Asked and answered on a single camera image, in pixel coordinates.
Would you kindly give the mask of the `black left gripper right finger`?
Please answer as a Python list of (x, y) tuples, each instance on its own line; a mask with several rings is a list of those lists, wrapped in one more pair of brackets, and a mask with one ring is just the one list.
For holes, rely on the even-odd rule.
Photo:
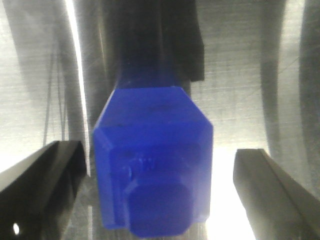
[(264, 149), (238, 149), (233, 184), (257, 240), (318, 240), (320, 200)]

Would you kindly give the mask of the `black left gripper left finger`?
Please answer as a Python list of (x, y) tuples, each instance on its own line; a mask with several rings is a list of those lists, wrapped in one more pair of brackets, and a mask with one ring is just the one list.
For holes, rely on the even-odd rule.
[(62, 238), (87, 174), (81, 141), (53, 141), (0, 173), (0, 238)]

